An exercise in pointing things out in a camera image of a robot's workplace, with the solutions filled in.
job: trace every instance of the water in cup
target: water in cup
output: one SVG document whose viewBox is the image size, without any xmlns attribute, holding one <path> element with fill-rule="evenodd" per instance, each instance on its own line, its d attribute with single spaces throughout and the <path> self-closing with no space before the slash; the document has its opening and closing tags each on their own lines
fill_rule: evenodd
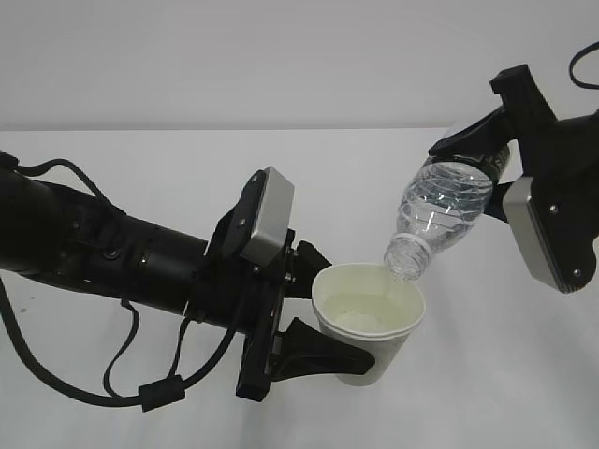
<svg viewBox="0 0 599 449">
<path fill-rule="evenodd" d="M 340 293 L 329 297 L 322 312 L 337 326 L 357 332 L 382 333 L 408 327 L 412 313 L 398 307 L 388 297 Z"/>
</svg>

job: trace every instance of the metal plate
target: metal plate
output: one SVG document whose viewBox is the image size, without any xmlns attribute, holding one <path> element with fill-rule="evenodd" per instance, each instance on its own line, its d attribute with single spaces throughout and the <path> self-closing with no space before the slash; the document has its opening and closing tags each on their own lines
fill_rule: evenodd
<svg viewBox="0 0 599 449">
<path fill-rule="evenodd" d="M 267 180 L 260 198 L 250 240 L 241 257 L 265 267 L 283 249 L 291 217 L 294 186 L 274 167 L 266 170 Z"/>
<path fill-rule="evenodd" d="M 533 277 L 557 290 L 567 291 L 534 208 L 532 185 L 533 178 L 530 177 L 519 178 L 512 184 L 504 196 L 505 216 Z"/>
</svg>

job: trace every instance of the black cable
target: black cable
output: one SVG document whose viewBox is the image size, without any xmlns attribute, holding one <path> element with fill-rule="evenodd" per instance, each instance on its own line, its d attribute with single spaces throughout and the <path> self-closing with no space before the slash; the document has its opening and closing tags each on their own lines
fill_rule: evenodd
<svg viewBox="0 0 599 449">
<path fill-rule="evenodd" d="M 104 376 L 102 377 L 102 385 L 104 386 L 104 390 L 114 398 L 120 398 L 121 395 L 114 391 L 112 385 L 110 384 L 110 374 L 112 373 L 112 367 L 119 359 L 119 357 L 121 357 L 121 355 L 123 355 L 124 352 L 129 348 L 129 346 L 133 342 L 133 339 L 138 334 L 140 322 L 139 312 L 136 311 L 136 309 L 131 305 L 129 301 L 125 299 L 121 300 L 121 306 L 127 309 L 128 311 L 131 311 L 131 330 L 129 331 L 129 335 L 127 335 L 127 338 L 125 339 L 123 346 L 121 346 L 121 349 L 119 349 L 114 358 L 110 361 L 109 365 L 106 367 L 106 371 L 104 371 Z"/>
<path fill-rule="evenodd" d="M 246 299 L 248 296 L 250 296 L 248 293 L 244 293 L 243 295 L 241 295 L 241 298 L 237 303 L 237 308 L 235 309 L 235 312 L 233 314 L 233 319 L 229 323 L 225 335 L 223 336 L 223 339 L 218 344 L 216 350 L 211 355 L 211 357 L 206 361 L 204 366 L 198 369 L 194 374 L 192 374 L 183 381 L 185 389 L 194 386 L 204 377 L 206 377 L 210 373 L 210 371 L 212 371 L 212 369 L 216 366 L 216 364 L 221 360 L 221 358 L 223 358 L 223 355 L 225 355 L 226 350 L 233 341 L 233 337 L 235 337 L 235 333 L 237 332 L 237 329 L 240 325 L 241 318 L 243 317 L 243 311 L 245 310 Z"/>
<path fill-rule="evenodd" d="M 241 317 L 243 316 L 243 310 L 245 308 L 246 297 L 247 295 L 243 295 L 241 297 L 237 305 L 237 309 L 233 315 L 233 319 L 231 320 L 223 339 L 217 346 L 214 353 L 206 361 L 203 367 L 183 381 L 185 389 L 190 388 L 206 377 L 221 360 L 221 358 L 223 358 L 223 355 L 233 341 L 233 337 L 235 336 L 235 333 L 239 327 Z M 45 385 L 69 398 L 90 405 L 97 405 L 100 407 L 131 407 L 134 405 L 140 405 L 141 401 L 139 395 L 112 398 L 109 396 L 101 396 L 94 393 L 89 393 L 85 390 L 77 388 L 76 386 L 67 384 L 65 381 L 54 376 L 43 365 L 41 365 L 31 353 L 31 350 L 29 349 L 29 346 L 27 346 L 27 342 L 21 333 L 19 323 L 17 322 L 15 313 L 12 310 L 10 301 L 8 300 L 7 290 L 2 283 L 2 279 L 0 279 L 0 316 L 2 316 L 4 326 L 7 329 L 8 337 L 10 338 L 12 346 L 15 348 L 15 352 L 19 356 L 19 359 L 27 367 L 27 369 L 29 369 L 31 373 Z"/>
<path fill-rule="evenodd" d="M 34 355 L 31 354 L 31 350 L 27 346 L 27 342 L 19 329 L 19 323 L 17 322 L 15 313 L 8 300 L 7 290 L 2 283 L 2 279 L 0 279 L 0 315 L 2 316 L 4 326 L 7 329 L 8 337 L 10 338 L 17 355 L 21 359 L 21 362 L 45 385 L 65 396 L 90 405 L 97 405 L 100 407 L 131 407 L 133 405 L 140 405 L 139 396 L 111 398 L 109 396 L 100 396 L 89 393 L 80 390 L 73 385 L 67 384 L 65 381 L 54 376 L 44 368 L 36 360 Z"/>
<path fill-rule="evenodd" d="M 34 178 L 37 176 L 42 176 L 50 171 L 51 168 L 56 166 L 66 167 L 71 170 L 75 175 L 85 184 L 85 186 L 90 189 L 90 191 L 104 203 L 104 205 L 108 208 L 109 212 L 114 216 L 115 219 L 120 218 L 120 215 L 123 214 L 121 210 L 119 210 L 116 206 L 114 206 L 108 198 L 97 188 L 92 180 L 83 173 L 79 167 L 73 164 L 71 161 L 67 161 L 66 159 L 52 159 L 51 161 L 44 162 L 43 164 L 39 164 L 38 166 L 24 167 L 17 166 L 16 171 L 21 173 L 23 176 L 28 176 L 30 178 Z"/>
<path fill-rule="evenodd" d="M 578 61 L 580 61 L 582 58 L 587 56 L 589 53 L 592 53 L 592 52 L 598 51 L 598 50 L 599 50 L 599 42 L 595 42 L 594 44 L 591 44 L 590 46 L 585 47 L 584 49 L 579 51 L 577 54 L 575 54 L 574 58 L 572 58 L 572 61 L 570 61 L 570 66 L 568 67 L 568 72 L 570 74 L 570 80 L 572 80 L 572 82 L 576 86 L 578 86 L 582 89 L 599 90 L 599 84 L 593 84 L 593 83 L 581 81 L 574 75 L 574 66 L 578 63 Z"/>
<path fill-rule="evenodd" d="M 172 365 L 170 365 L 167 377 L 174 376 L 177 372 L 177 368 L 179 367 L 179 358 L 181 357 L 181 345 L 183 344 L 183 337 L 185 336 L 185 332 L 187 331 L 187 328 L 189 327 L 189 324 L 191 322 L 191 318 L 185 317 L 179 325 L 179 338 L 177 339 L 177 349 L 175 350 L 175 357 L 172 360 Z"/>
</svg>

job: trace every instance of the robotic arm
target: robotic arm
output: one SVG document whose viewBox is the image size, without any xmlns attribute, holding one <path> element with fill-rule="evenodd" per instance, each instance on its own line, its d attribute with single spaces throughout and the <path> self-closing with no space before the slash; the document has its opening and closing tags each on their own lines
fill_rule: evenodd
<svg viewBox="0 0 599 449">
<path fill-rule="evenodd" d="M 595 50 L 599 43 L 570 65 L 581 87 L 599 88 L 572 73 L 574 64 Z M 509 224 L 536 279 L 564 293 L 576 291 L 596 268 L 599 111 L 558 121 L 526 65 L 501 72 L 491 87 L 503 104 L 438 141 L 429 154 L 437 160 L 493 156 L 517 140 L 522 176 L 498 185 L 485 213 Z M 59 165 L 74 171 L 94 195 L 31 180 Z M 136 396 L 120 397 L 108 388 L 111 396 L 100 396 L 66 384 L 37 362 L 0 281 L 0 314 L 17 354 L 39 380 L 71 398 L 106 407 L 141 405 L 144 411 L 183 399 L 238 331 L 245 336 L 237 385 L 242 398 L 260 401 L 272 382 L 293 377 L 366 373 L 374 363 L 366 351 L 298 318 L 287 331 L 278 329 L 284 298 L 311 297 L 316 274 L 330 265 L 310 243 L 293 248 L 295 232 L 288 228 L 293 193 L 293 185 L 273 167 L 258 170 L 209 243 L 126 215 L 69 161 L 23 167 L 0 152 L 1 269 L 58 288 L 119 298 L 130 309 L 129 301 L 138 302 L 187 321 L 226 327 L 214 354 L 189 378 L 171 369 L 166 379 L 141 386 Z"/>
<path fill-rule="evenodd" d="M 498 154 L 519 143 L 522 176 L 498 185 L 485 211 L 508 223 L 531 274 L 563 293 L 584 287 L 595 272 L 599 236 L 599 111 L 558 121 L 526 65 L 491 81 L 503 105 L 429 151 Z"/>
<path fill-rule="evenodd" d="M 95 193 L 32 181 L 54 166 L 71 168 Z M 38 379 L 93 405 L 141 405 L 144 411 L 184 398 L 218 363 L 234 334 L 245 335 L 237 396 L 262 400 L 270 384 L 318 373 L 363 374 L 374 363 L 298 318 L 278 330 L 284 297 L 310 298 L 315 275 L 330 263 L 306 242 L 292 248 L 288 229 L 294 187 L 277 170 L 258 170 L 210 244 L 126 215 L 72 163 L 22 167 L 0 153 L 0 268 L 55 287 L 138 302 L 188 320 L 226 327 L 223 341 L 196 374 L 169 375 L 139 394 L 111 398 L 81 391 L 44 369 L 19 330 L 0 282 L 0 313 L 17 354 Z"/>
</svg>

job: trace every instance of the screw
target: screw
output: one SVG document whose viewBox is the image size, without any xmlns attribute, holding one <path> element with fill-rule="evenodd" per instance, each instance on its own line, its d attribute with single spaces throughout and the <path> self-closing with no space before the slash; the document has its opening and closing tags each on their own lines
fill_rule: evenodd
<svg viewBox="0 0 599 449">
<path fill-rule="evenodd" d="M 119 255 L 121 255 L 121 249 L 120 248 L 107 248 L 106 250 L 104 250 L 104 258 L 108 259 L 108 260 L 114 260 L 116 258 L 119 257 Z"/>
</svg>

